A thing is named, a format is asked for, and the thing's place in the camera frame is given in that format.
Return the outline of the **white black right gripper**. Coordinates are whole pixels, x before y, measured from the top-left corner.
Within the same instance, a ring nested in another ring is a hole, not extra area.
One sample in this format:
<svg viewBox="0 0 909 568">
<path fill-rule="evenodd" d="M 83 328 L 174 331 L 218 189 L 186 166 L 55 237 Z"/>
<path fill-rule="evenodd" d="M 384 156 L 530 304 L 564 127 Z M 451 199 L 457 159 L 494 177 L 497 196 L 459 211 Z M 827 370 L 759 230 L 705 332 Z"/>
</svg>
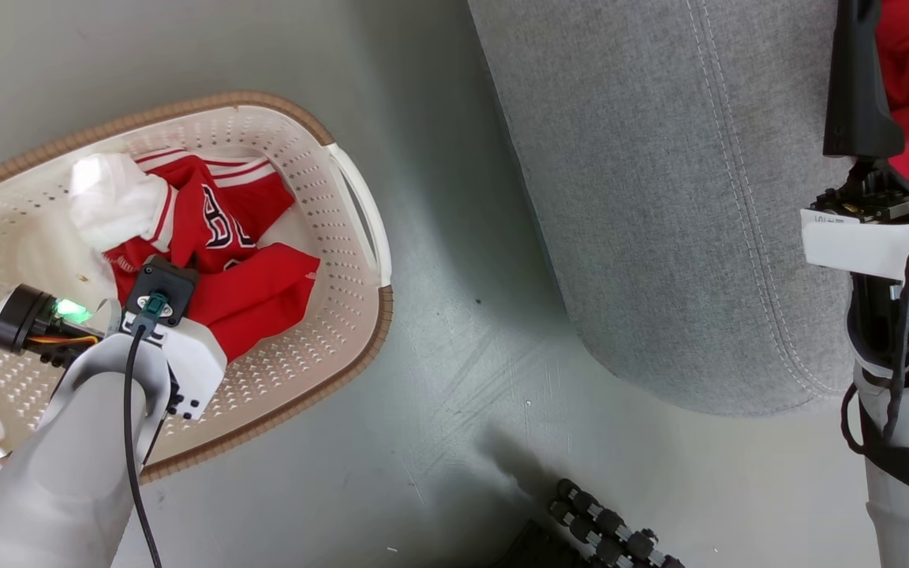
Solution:
<svg viewBox="0 0 909 568">
<path fill-rule="evenodd" d="M 909 280 L 909 181 L 883 159 L 904 151 L 902 127 L 888 110 L 877 53 L 880 1 L 838 1 L 829 69 L 823 155 L 878 159 L 802 210 L 808 263 L 897 281 Z"/>
</svg>

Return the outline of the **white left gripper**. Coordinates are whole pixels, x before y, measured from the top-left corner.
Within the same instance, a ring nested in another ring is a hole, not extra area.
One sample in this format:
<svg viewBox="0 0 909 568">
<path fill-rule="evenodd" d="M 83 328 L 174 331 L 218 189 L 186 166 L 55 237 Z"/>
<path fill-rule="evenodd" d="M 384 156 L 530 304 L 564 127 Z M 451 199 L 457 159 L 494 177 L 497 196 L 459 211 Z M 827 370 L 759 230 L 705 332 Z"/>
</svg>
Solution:
<svg viewBox="0 0 909 568">
<path fill-rule="evenodd" d="M 190 319 L 156 324 L 138 342 L 134 381 L 147 395 L 150 418 L 199 420 L 223 383 L 227 356 L 208 327 Z"/>
</svg>

